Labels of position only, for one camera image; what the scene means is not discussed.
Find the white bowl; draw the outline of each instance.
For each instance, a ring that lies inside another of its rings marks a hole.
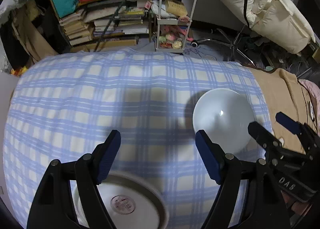
[[[193,129],[204,130],[213,143],[225,153],[236,154],[250,140],[249,123],[255,121],[245,96],[230,89],[216,88],[206,92],[193,111]]]
[[[169,221],[160,192],[143,179],[126,172],[111,171],[97,186],[101,199],[117,229],[165,229]],[[73,202],[79,224],[89,227],[77,187]]]

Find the chair base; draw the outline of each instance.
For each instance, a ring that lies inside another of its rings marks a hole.
[[[227,34],[223,30],[217,28],[217,31],[219,31],[228,40],[229,43],[222,42],[222,41],[219,41],[219,40],[216,40],[216,39],[202,39],[202,40],[197,40],[197,41],[191,42],[191,46],[196,48],[196,47],[199,46],[199,44],[201,44],[203,42],[208,42],[208,41],[214,42],[214,43],[218,43],[218,44],[222,44],[222,45],[228,46],[231,49],[231,55],[229,57],[229,61],[235,61],[236,60],[236,52],[238,52],[242,57],[247,59],[255,67],[256,65],[253,63],[253,61],[249,57],[247,57],[244,53],[242,53],[241,50],[238,49],[238,43],[239,43],[239,41],[240,41],[240,39],[242,37],[242,32],[244,30],[244,27],[245,27],[245,25],[238,32],[236,38],[233,41],[231,41],[229,39],[229,37],[227,36]]]

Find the white storage cart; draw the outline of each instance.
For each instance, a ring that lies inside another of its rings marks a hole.
[[[197,2],[197,0],[194,0],[194,2],[193,2],[192,11],[191,11],[191,14],[189,16],[190,17],[190,21],[188,23],[185,23],[185,22],[180,22],[177,19],[161,19],[162,0],[159,0],[159,13],[157,15],[158,30],[157,30],[157,39],[156,39],[156,51],[171,52],[171,53],[182,53],[184,51],[185,46],[186,46],[188,33],[189,33],[189,30],[190,30],[190,25],[192,23],[192,16],[193,16],[193,13],[194,13],[195,7],[196,7],[196,2]],[[173,48],[166,49],[166,48],[160,48],[159,47],[160,25],[188,26],[187,34],[186,34],[186,37],[185,37],[184,41],[182,42],[182,48],[181,49],[173,49]]]

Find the chair wheel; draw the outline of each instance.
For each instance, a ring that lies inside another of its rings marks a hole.
[[[194,48],[196,48],[196,47],[199,46],[199,44],[198,44],[198,42],[191,42],[191,46],[193,46]]]

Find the bed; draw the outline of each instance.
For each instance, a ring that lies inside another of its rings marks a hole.
[[[274,120],[283,111],[313,125],[304,101],[311,98],[287,72],[131,49],[64,54],[37,63],[20,78],[4,131],[5,179],[17,220],[26,227],[52,159],[77,160],[117,129],[122,144],[112,170],[158,188],[170,214],[168,228],[200,228],[219,186],[195,147],[192,114],[200,96],[218,87],[245,96],[258,122],[282,137],[285,147],[301,151],[299,141]],[[237,157],[256,161],[263,154],[252,140]],[[231,224],[239,219],[243,197],[244,184]]]

